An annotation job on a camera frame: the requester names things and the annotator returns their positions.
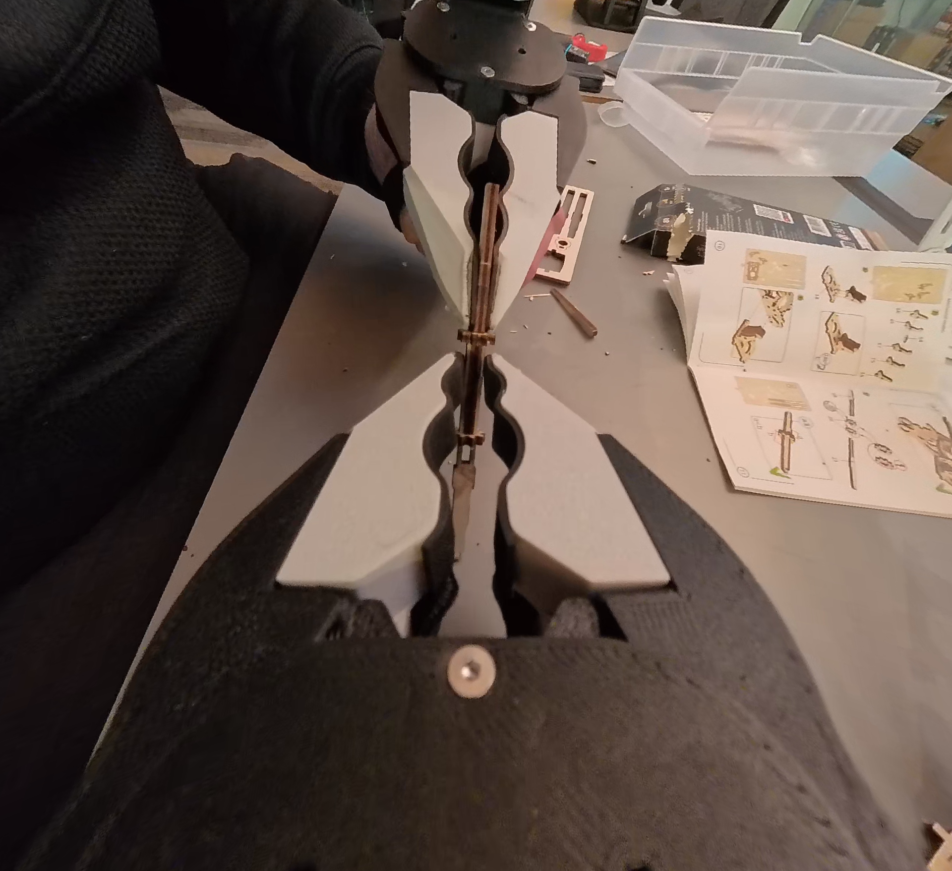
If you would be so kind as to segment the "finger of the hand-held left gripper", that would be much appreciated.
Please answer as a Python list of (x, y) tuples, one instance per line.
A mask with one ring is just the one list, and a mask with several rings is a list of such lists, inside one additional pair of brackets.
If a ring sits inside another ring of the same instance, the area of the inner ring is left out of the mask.
[(472, 118), (457, 104), (437, 92), (410, 92), (406, 204), (424, 256), (456, 317), (470, 316), (471, 188), (460, 156), (472, 136)]
[(560, 208), (557, 187), (558, 123), (553, 116), (502, 118), (497, 138), (509, 175), (502, 190), (505, 226), (497, 243), (490, 319), (501, 321), (545, 254), (546, 238)]

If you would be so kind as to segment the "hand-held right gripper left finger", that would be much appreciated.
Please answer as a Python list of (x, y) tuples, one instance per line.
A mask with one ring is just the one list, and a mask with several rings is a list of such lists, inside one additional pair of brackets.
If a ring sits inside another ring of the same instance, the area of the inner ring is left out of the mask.
[(463, 358), (446, 354), (351, 430), (277, 572), (282, 587), (376, 600), (399, 633), (426, 591), (423, 545), (448, 510)]

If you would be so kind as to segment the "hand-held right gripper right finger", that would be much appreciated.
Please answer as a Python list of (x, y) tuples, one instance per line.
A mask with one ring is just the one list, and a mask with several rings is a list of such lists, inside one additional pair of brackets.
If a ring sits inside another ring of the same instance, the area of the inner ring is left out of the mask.
[(537, 635), (565, 601), (670, 584), (596, 429), (500, 356), (484, 367), (499, 486), (492, 590), (506, 634)]

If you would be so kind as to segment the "long wooden model shaft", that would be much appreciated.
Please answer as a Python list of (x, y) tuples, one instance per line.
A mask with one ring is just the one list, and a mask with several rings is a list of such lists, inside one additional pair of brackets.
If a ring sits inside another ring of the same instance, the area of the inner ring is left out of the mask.
[(474, 252), (470, 322), (468, 328), (459, 335), (464, 344), (463, 390), (457, 427), (457, 451), (451, 473), (451, 522), (455, 563), (466, 549), (476, 476), (475, 455), (484, 440), (484, 434), (479, 427), (479, 412), (485, 351), (495, 342), (490, 323), (496, 280), (496, 241), (500, 208), (501, 189), (498, 184), (489, 183), (483, 192), (481, 227)]

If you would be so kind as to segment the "person's left forearm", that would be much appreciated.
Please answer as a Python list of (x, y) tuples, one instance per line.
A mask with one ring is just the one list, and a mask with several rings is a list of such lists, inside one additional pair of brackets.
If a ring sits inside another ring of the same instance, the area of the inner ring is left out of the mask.
[(149, 0), (157, 81), (318, 174), (383, 198), (365, 144), (382, 41), (337, 0)]

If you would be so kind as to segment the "person's left hand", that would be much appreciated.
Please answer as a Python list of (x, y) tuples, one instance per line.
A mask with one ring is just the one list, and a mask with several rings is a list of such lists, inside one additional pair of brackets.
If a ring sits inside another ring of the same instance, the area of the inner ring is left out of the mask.
[(371, 173), (394, 225), (405, 240), (422, 253), (422, 243), (406, 202), (405, 164), (376, 104), (371, 106), (364, 122), (364, 144)]

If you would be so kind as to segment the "short brown wooden stick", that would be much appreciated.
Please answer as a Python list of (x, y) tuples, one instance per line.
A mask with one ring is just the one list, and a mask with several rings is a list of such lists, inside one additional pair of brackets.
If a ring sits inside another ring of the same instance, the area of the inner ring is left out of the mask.
[(589, 339), (594, 339), (598, 335), (598, 328), (592, 320), (589, 319), (575, 304), (569, 300), (565, 294), (553, 288), (550, 292), (550, 296), (557, 302), (557, 304), (563, 309), (566, 316), (572, 321), (572, 323), (585, 334)]

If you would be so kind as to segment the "black cardboard box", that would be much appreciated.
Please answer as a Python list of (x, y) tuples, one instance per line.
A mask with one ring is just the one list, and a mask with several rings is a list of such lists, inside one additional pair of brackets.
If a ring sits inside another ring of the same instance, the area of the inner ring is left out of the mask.
[(818, 246), (887, 249), (886, 240), (873, 231), (686, 184), (660, 185), (641, 195), (621, 244), (641, 246), (653, 257), (693, 266), (704, 262), (710, 232), (754, 234)]

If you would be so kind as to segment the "clear plastic organizer box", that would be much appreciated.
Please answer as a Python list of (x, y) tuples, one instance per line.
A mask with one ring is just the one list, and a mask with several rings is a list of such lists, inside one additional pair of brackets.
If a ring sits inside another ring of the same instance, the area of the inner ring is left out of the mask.
[(825, 35), (651, 16), (614, 92), (686, 174), (863, 177), (950, 80)]

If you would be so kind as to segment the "white instruction booklet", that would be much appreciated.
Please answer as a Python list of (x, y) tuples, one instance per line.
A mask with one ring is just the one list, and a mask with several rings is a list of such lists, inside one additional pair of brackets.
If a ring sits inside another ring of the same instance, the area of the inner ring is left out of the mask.
[(666, 286), (737, 489), (950, 518), (950, 254), (709, 231)]

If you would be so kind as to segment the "person's black clothing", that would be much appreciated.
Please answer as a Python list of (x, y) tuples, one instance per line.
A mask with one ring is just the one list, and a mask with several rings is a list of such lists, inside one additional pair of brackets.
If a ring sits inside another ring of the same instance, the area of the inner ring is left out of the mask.
[(264, 159), (186, 158), (149, 0), (1, 4), (13, 869), (85, 770), (332, 200)]

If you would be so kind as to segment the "glass display case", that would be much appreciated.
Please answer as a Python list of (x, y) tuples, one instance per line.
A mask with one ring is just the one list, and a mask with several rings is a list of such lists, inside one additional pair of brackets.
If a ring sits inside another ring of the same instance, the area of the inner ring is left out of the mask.
[(790, 0), (773, 28), (951, 75), (951, 0)]

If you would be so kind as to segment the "white plastic object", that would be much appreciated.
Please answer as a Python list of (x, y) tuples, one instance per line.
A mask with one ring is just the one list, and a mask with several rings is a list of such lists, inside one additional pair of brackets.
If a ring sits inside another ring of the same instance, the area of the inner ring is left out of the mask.
[(951, 252), (951, 200), (938, 214), (919, 243), (918, 249), (923, 253), (950, 253)]

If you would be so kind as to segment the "wooden cut-out sheet frame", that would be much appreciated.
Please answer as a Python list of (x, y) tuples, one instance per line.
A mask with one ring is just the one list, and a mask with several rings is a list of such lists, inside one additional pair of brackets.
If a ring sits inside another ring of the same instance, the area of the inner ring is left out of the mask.
[(563, 188), (559, 210), (547, 232), (547, 242), (538, 253), (538, 265), (531, 274), (533, 278), (559, 286), (570, 285), (587, 232), (593, 200), (591, 189), (574, 185)]

